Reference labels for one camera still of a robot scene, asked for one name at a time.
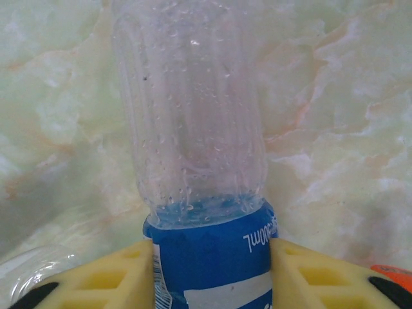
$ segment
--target water droplet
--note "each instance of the water droplet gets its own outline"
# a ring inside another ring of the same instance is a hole
[[[167,31],[167,34],[169,34],[170,37],[176,37],[178,35],[178,31],[174,28],[170,28]]]
[[[159,143],[164,143],[165,142],[165,137],[163,136],[163,135],[161,135],[161,134],[159,134],[158,136],[157,136],[157,140],[159,141]]]

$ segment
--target clear plastic wrap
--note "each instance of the clear plastic wrap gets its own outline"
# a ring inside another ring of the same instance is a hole
[[[14,304],[43,279],[79,265],[73,251],[60,245],[35,248],[0,264],[0,309]]]

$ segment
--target marble surface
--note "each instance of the marble surface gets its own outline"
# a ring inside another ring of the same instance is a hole
[[[412,2],[255,0],[254,52],[282,237],[412,269]],[[108,0],[0,7],[0,261],[83,262],[142,239]]]

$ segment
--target plastic bottle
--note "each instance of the plastic bottle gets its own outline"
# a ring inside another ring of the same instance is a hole
[[[138,188],[151,209],[156,307],[270,306],[277,230],[261,195],[247,2],[118,0],[113,13]]]
[[[0,264],[0,309],[8,308],[47,277],[80,265],[73,251],[48,245],[24,252]]]

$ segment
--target bottle label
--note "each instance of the bottle label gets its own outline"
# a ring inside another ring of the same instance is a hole
[[[162,230],[153,240],[156,309],[272,309],[272,206],[217,225]]]

